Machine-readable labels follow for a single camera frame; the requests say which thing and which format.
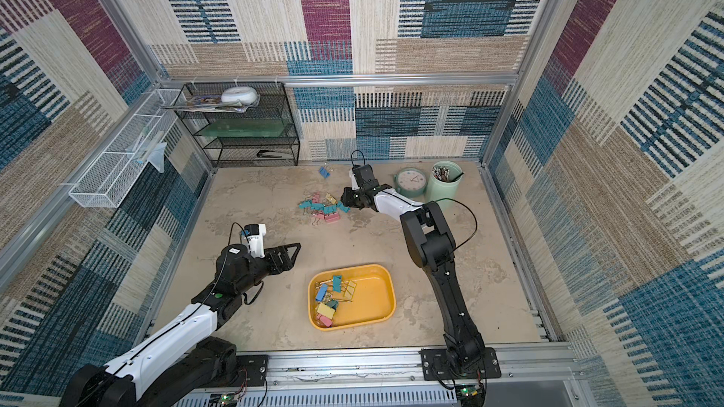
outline wire mesh shelf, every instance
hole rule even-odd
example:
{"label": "wire mesh shelf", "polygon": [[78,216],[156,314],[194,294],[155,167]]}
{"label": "wire mesh shelf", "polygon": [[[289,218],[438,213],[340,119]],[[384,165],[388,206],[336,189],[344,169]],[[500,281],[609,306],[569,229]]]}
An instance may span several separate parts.
{"label": "wire mesh shelf", "polygon": [[233,86],[250,86],[259,103],[243,113],[178,110],[214,167],[297,165],[299,136],[284,89],[278,82],[216,82],[186,84],[176,105],[194,96],[219,96]]}
{"label": "wire mesh shelf", "polygon": [[148,161],[148,153],[164,140],[176,114],[162,107],[178,99],[177,89],[150,93],[121,131],[88,167],[70,196],[82,207],[120,206]]}

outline beige floor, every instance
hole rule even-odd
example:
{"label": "beige floor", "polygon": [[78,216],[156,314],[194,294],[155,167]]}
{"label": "beige floor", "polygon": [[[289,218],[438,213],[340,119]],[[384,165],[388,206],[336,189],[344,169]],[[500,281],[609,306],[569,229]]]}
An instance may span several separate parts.
{"label": "beige floor", "polygon": [[[457,199],[476,214],[475,237],[456,252],[457,274],[468,309],[486,343],[538,341],[537,330],[520,286],[493,209],[473,162],[461,162],[466,172]],[[429,172],[432,162],[374,165],[380,183],[393,185],[404,166]],[[297,205],[304,191],[329,192],[336,198],[350,185],[349,165],[335,166],[324,180],[319,167],[224,168],[213,180],[209,197],[193,230],[175,278],[158,315],[166,324],[207,283],[214,261],[227,245],[231,223],[265,223],[266,246],[300,242],[293,270],[267,277],[264,292],[242,306],[216,336],[240,350],[429,346],[443,344],[442,320],[423,271],[407,252],[400,223],[373,210],[342,213],[335,223],[312,225]],[[445,210],[457,242],[474,229],[470,213],[455,205]],[[307,316],[309,280],[328,269],[377,263],[393,277],[397,311],[385,322],[346,330],[320,332]]]}

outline white mesh basket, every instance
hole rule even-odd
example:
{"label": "white mesh basket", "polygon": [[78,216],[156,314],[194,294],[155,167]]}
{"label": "white mesh basket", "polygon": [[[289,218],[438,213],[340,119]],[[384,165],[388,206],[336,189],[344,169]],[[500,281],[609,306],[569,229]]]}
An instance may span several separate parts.
{"label": "white mesh basket", "polygon": [[149,163],[142,155],[153,141],[163,141],[176,122],[176,113],[162,107],[178,97],[179,90],[158,89],[126,122],[100,156],[88,167],[70,196],[82,207],[118,207]]}

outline yellow tray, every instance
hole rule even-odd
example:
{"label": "yellow tray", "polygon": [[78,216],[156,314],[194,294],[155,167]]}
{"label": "yellow tray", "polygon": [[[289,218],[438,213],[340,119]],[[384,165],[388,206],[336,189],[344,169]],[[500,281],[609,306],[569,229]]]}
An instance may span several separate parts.
{"label": "yellow tray", "polygon": [[[331,327],[325,328],[316,323],[317,302],[314,298],[317,289],[315,285],[330,280],[335,275],[341,275],[342,282],[353,281],[357,283],[357,288],[351,302],[339,303]],[[393,279],[387,269],[380,265],[327,270],[317,274],[309,282],[309,321],[317,330],[323,332],[386,321],[392,317],[396,307]]]}

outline striped fabric wall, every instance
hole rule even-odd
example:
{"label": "striped fabric wall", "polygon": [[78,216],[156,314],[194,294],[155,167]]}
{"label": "striped fabric wall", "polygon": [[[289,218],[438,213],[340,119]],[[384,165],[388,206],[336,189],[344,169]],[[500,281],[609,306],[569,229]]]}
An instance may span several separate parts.
{"label": "striped fabric wall", "polygon": [[149,85],[97,0],[0,0],[0,248]]}
{"label": "striped fabric wall", "polygon": [[287,88],[300,159],[424,159],[482,155],[506,85]]}
{"label": "striped fabric wall", "polygon": [[132,347],[208,177],[179,126],[162,174],[116,210],[73,206],[0,295],[2,405],[57,405],[79,367]]}
{"label": "striped fabric wall", "polygon": [[490,164],[599,405],[724,405],[724,0],[563,0]]}
{"label": "striped fabric wall", "polygon": [[[541,1],[120,0],[186,78],[515,71]],[[478,157],[505,89],[295,89],[301,159]]]}

